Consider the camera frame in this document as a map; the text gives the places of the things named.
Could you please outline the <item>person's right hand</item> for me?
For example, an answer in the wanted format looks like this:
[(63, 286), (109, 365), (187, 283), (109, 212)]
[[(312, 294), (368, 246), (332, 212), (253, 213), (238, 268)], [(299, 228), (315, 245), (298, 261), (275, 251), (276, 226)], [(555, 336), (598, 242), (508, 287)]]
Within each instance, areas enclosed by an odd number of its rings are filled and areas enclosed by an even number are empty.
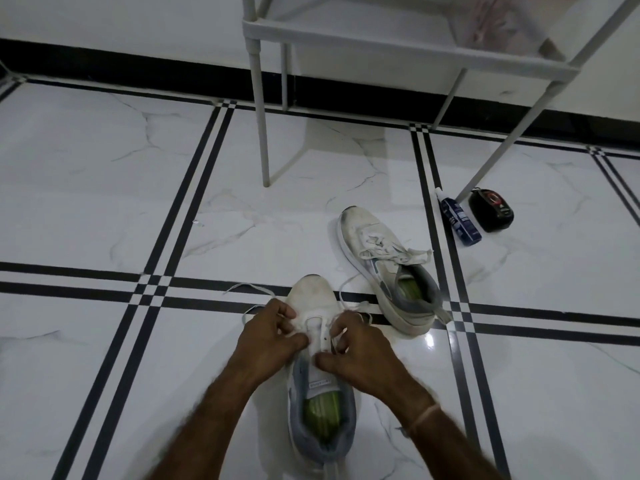
[(350, 376), (336, 377), (385, 404), (402, 427), (407, 427), (436, 403), (398, 359), (389, 340), (378, 328), (365, 323), (359, 314), (341, 313), (332, 323), (330, 337), (340, 337), (334, 355), (347, 354), (352, 362)]

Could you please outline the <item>person's left hand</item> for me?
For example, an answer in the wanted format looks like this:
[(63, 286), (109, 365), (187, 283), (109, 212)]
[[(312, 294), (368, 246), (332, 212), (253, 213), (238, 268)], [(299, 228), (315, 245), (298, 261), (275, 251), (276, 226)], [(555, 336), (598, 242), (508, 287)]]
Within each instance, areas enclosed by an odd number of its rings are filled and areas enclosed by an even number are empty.
[(245, 325), (227, 368), (238, 375), (245, 389), (253, 392), (292, 359), (283, 354), (283, 339), (296, 331), (296, 312), (283, 301), (272, 298)]

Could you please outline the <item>white sneaker with lace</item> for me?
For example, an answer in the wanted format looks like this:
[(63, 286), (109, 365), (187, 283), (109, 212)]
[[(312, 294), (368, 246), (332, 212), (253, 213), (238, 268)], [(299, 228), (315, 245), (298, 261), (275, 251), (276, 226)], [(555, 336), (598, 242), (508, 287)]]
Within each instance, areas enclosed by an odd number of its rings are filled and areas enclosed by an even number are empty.
[(366, 279), (378, 306), (399, 332), (416, 337), (439, 320), (452, 322), (444, 297), (425, 266), (433, 250), (405, 247), (370, 211), (350, 206), (337, 219), (337, 240), (349, 263)]
[(285, 300), (296, 312), (294, 330), (308, 337), (287, 377), (287, 427), (296, 455), (325, 480), (337, 480), (340, 464), (350, 451), (356, 432), (354, 389), (315, 363), (320, 352), (335, 355), (332, 323), (342, 306), (323, 277), (302, 277)]

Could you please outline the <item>person's right forearm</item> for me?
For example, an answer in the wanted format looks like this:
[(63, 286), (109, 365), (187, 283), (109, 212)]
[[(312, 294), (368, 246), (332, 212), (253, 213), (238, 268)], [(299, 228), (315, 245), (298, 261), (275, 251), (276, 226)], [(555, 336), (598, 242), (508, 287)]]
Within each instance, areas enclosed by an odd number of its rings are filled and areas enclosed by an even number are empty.
[(442, 409), (422, 423), (410, 439), (433, 480), (506, 480)]

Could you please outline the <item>person's left forearm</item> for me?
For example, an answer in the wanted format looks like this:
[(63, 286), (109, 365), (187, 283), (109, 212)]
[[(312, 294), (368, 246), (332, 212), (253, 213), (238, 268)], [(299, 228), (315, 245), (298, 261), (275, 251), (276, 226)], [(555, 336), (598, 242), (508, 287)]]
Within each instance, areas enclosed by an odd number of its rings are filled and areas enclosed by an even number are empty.
[(226, 366), (146, 480), (218, 480), (231, 437), (256, 389), (276, 373)]

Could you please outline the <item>white sneaker with tied lace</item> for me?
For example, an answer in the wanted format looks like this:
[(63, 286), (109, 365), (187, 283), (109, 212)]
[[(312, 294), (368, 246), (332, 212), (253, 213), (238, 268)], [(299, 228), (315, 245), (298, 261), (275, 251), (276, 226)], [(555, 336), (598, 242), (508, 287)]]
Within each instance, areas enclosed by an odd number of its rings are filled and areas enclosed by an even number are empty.
[(444, 297), (425, 266), (433, 250), (405, 247), (370, 211), (350, 206), (337, 219), (337, 240), (349, 263), (366, 279), (378, 306), (399, 332), (416, 337), (439, 320), (452, 322)]

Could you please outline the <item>beige thread wrist band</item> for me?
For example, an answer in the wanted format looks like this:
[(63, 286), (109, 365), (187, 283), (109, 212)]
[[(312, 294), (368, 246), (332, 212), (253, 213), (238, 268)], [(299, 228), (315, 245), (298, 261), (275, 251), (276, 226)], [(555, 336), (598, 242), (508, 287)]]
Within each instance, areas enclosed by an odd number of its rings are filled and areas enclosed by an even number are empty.
[(417, 418), (412, 421), (412, 423), (404, 428), (399, 428), (405, 438), (411, 437), (414, 433), (417, 432), (420, 425), (424, 423), (428, 418), (430, 418), (436, 411), (441, 410), (441, 405), (439, 403), (435, 403), (431, 406), (428, 406), (424, 411), (422, 411)]

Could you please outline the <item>blue spray bottle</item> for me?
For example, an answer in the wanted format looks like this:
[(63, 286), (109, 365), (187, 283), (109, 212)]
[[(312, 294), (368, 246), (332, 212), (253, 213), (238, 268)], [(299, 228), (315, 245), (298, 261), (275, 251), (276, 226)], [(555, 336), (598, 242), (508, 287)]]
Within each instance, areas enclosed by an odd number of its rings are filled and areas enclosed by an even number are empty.
[(441, 187), (435, 188), (439, 208), (444, 219), (450, 224), (455, 235), (465, 246), (473, 246), (482, 240), (481, 233), (471, 222), (460, 204), (444, 193)]

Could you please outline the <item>black shoe polish case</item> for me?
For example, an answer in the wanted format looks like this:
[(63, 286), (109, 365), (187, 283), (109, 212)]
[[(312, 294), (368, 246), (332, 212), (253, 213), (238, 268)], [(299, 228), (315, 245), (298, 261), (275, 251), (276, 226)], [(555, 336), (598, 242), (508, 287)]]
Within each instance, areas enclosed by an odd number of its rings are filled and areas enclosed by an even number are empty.
[(473, 189), (468, 204), (476, 221), (487, 233), (505, 230), (514, 222), (513, 209), (499, 193), (490, 189)]

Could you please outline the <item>grey metal shelf rack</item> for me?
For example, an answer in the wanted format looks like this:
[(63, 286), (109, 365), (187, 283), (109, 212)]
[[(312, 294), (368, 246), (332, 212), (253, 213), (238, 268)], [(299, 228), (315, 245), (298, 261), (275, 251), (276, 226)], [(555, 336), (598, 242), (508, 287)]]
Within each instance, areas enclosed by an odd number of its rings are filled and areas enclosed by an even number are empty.
[(270, 186), (261, 42), (280, 44), (282, 108), (292, 45), (348, 48), (453, 64), (460, 71), (429, 129), (440, 124), (469, 70), (547, 80), (548, 86), (458, 195), (472, 190), (584, 65), (620, 28), (640, 0), (623, 0), (585, 45), (567, 60), (543, 26), (575, 0), (242, 0), (250, 60), (262, 184)]

